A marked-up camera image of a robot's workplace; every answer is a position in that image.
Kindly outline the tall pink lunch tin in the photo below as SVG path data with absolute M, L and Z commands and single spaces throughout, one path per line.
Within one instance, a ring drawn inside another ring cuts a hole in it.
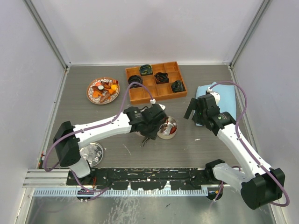
M 143 135 L 140 132 L 135 132 L 136 135 L 143 137 Z

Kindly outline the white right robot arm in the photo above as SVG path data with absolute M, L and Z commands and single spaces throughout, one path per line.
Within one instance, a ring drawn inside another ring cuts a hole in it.
M 228 112 L 220 112 L 217 93 L 192 98 L 184 118 L 189 117 L 212 131 L 231 151 L 243 171 L 237 171 L 221 159 L 206 164 L 205 179 L 211 184 L 222 181 L 241 194 L 246 205 L 255 210 L 274 203 L 283 195 L 285 174 L 274 169 L 244 138 L 235 119 Z

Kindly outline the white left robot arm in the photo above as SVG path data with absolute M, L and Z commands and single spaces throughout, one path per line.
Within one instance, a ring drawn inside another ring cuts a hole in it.
M 53 139 L 58 164 L 70 168 L 79 182 L 88 185 L 93 181 L 93 172 L 80 149 L 111 136 L 134 132 L 155 140 L 166 118 L 165 106 L 152 104 L 145 109 L 131 106 L 118 115 L 89 124 L 72 125 L 66 121 L 60 125 Z

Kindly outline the red sausage piece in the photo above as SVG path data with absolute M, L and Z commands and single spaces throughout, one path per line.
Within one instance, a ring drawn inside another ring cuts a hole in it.
M 174 134 L 175 132 L 176 132 L 176 130 L 177 130 L 177 128 L 176 127 L 172 127 L 171 129 L 169 129 L 169 131 L 168 131 L 168 135 L 172 135 L 172 134 Z

